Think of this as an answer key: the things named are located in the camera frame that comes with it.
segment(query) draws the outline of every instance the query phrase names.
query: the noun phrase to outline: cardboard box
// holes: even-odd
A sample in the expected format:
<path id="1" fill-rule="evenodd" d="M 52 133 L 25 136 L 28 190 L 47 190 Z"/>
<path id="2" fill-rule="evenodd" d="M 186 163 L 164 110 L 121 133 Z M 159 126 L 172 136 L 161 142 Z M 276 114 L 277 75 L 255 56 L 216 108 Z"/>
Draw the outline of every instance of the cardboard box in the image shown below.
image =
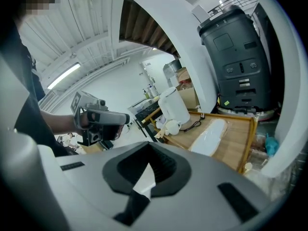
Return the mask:
<path id="1" fill-rule="evenodd" d="M 187 109 L 194 109 L 197 105 L 199 105 L 199 100 L 193 87 L 185 90 L 179 90 L 179 94 Z"/>
<path id="2" fill-rule="evenodd" d="M 189 74 L 188 74 L 188 71 L 187 71 L 186 67 L 183 67 L 183 68 L 179 69 L 179 70 L 177 71 L 177 74 L 178 74 L 178 82 L 190 78 L 190 76 L 189 76 Z"/>

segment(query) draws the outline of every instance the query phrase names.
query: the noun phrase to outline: door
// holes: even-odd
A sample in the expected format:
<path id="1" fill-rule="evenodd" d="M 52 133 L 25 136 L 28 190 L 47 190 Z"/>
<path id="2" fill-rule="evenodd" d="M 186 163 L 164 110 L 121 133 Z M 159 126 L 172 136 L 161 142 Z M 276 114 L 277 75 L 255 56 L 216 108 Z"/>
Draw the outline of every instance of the door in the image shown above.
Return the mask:
<path id="1" fill-rule="evenodd" d="M 149 60 L 142 62 L 143 67 L 154 82 L 159 94 L 169 88 L 167 79 L 163 72 L 163 67 L 174 60 L 174 57 L 168 53 L 159 54 Z"/>

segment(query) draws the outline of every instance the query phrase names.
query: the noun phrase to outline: wire rack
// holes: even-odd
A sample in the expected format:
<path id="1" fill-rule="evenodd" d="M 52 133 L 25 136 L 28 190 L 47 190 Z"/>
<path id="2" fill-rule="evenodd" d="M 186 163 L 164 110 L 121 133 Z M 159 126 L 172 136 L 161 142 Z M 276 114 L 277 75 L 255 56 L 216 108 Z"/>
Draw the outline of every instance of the wire rack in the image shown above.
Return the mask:
<path id="1" fill-rule="evenodd" d="M 241 9 L 243 7 L 250 5 L 250 4 L 256 4 L 257 0 L 225 0 L 222 4 L 216 6 L 215 8 L 211 9 L 208 14 L 210 17 L 214 16 L 215 14 L 222 12 L 223 9 L 230 7 L 231 5 L 237 5 Z"/>

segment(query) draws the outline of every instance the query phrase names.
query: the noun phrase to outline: black cable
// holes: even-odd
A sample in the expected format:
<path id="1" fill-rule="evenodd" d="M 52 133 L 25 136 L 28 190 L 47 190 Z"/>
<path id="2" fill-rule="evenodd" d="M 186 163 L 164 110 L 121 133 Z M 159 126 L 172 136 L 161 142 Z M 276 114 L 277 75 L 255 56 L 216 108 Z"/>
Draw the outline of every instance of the black cable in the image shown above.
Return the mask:
<path id="1" fill-rule="evenodd" d="M 205 119 L 204 114 L 201 114 L 200 119 L 199 119 L 198 121 L 195 121 L 195 122 L 194 122 L 189 128 L 187 128 L 187 129 L 183 129 L 183 130 L 180 129 L 180 131 L 183 131 L 183 132 L 185 133 L 185 132 L 191 130 L 192 128 L 199 127 L 199 126 L 201 125 L 201 120 L 204 120 L 204 119 Z"/>

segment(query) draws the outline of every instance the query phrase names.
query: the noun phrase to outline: white ceiling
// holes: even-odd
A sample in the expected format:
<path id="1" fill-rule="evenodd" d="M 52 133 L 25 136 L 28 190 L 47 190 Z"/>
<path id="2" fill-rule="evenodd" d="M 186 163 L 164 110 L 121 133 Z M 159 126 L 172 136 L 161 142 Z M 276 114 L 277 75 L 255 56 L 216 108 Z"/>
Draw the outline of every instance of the white ceiling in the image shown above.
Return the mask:
<path id="1" fill-rule="evenodd" d="M 123 1 L 116 2 L 122 8 Z M 148 49 L 130 42 L 111 44 L 108 25 L 113 3 L 112 0 L 61 0 L 44 15 L 26 18 L 20 28 L 21 39 L 36 59 L 46 92 L 47 86 L 76 62 L 81 67 L 57 84 L 55 90 L 65 91 L 93 71 Z"/>

